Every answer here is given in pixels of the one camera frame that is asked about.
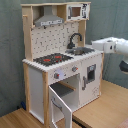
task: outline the faucet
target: faucet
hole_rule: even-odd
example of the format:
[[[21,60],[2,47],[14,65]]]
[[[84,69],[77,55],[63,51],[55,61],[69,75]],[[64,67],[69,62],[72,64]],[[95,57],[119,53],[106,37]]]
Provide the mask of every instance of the faucet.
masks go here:
[[[72,49],[73,47],[75,47],[75,44],[73,44],[72,39],[75,35],[79,35],[80,36],[80,41],[82,41],[82,35],[80,33],[74,33],[71,38],[70,38],[70,43],[68,44],[68,49]]]

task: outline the open oven door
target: open oven door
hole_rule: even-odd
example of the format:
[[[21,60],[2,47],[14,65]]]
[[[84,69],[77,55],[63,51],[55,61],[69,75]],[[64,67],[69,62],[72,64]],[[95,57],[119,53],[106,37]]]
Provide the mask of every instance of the open oven door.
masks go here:
[[[72,110],[65,104],[65,102],[57,95],[57,93],[49,86],[49,115],[50,127],[58,128],[54,119],[55,112],[53,106],[60,109],[65,118],[65,128],[72,128]]]

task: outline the knob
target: knob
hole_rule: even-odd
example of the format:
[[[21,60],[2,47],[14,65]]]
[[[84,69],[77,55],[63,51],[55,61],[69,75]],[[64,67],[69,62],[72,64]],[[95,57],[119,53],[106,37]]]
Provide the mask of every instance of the knob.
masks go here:
[[[73,71],[73,72],[75,72],[76,70],[78,70],[77,67],[73,67],[73,68],[72,68],[72,71]]]
[[[59,74],[58,74],[58,73],[55,73],[55,74],[54,74],[54,78],[55,78],[55,79],[59,79]]]

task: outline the microwave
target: microwave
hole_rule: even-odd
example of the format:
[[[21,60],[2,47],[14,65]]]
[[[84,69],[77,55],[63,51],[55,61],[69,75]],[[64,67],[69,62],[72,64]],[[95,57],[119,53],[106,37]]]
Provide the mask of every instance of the microwave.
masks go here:
[[[89,19],[90,4],[67,5],[67,21]]]

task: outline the handle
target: handle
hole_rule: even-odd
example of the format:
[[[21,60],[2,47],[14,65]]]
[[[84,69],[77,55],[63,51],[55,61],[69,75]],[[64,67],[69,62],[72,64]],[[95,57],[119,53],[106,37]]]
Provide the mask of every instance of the handle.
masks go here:
[[[72,7],[71,6],[69,6],[69,10],[70,10],[70,16],[68,16],[68,19],[71,19],[71,17],[72,17]]]
[[[23,15],[23,17],[28,17],[28,15]]]
[[[82,90],[85,90],[85,88],[86,88],[86,78],[85,78],[85,76],[83,77],[83,80],[84,80],[84,87],[82,87]]]
[[[59,109],[62,111],[62,107],[61,107],[59,104],[56,103],[54,97],[52,97],[51,101],[52,101],[52,103],[53,103],[57,108],[59,108]]]

